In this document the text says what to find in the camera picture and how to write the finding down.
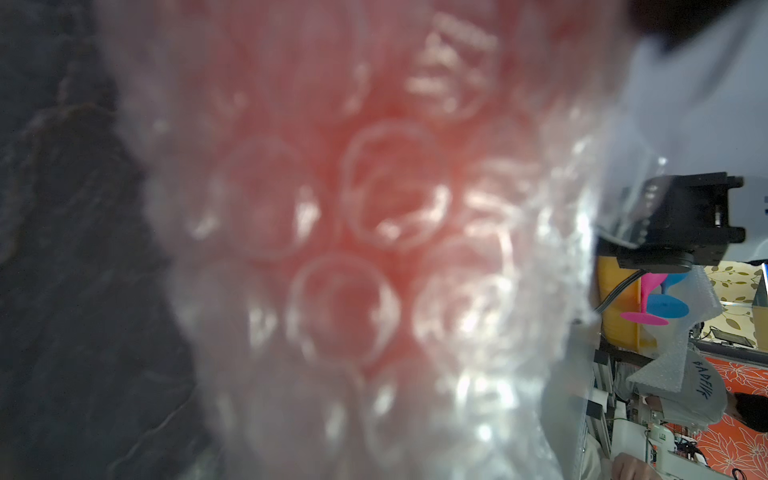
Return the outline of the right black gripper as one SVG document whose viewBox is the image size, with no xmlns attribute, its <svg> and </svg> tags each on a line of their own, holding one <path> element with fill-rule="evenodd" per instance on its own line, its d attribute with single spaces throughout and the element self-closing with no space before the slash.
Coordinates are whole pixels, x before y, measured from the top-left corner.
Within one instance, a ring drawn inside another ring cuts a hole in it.
<svg viewBox="0 0 768 480">
<path fill-rule="evenodd" d="M 730 246 L 746 240 L 746 229 L 730 224 L 730 193 L 744 186 L 743 177 L 725 172 L 649 180 L 644 185 L 647 214 L 630 224 L 628 240 L 602 234 L 597 254 L 647 273 L 714 266 Z"/>
</svg>

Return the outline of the clear bubble wrap sheet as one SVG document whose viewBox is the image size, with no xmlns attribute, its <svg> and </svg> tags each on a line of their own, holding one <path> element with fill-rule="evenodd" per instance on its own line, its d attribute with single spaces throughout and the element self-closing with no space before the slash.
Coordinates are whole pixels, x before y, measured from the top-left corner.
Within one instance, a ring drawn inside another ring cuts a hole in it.
<svg viewBox="0 0 768 480">
<path fill-rule="evenodd" d="M 624 1 L 99 1 L 228 479 L 577 479 Z"/>
</svg>

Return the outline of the red plastic wine glass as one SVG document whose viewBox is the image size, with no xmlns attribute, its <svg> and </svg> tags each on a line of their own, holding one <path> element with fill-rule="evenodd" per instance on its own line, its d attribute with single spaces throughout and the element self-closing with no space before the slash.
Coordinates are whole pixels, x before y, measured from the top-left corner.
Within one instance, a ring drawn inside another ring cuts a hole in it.
<svg viewBox="0 0 768 480">
<path fill-rule="evenodd" d="M 539 139 L 509 100 L 530 1 L 226 1 L 237 117 L 206 163 L 220 234 L 309 361 L 372 369 L 496 336 Z"/>
</svg>

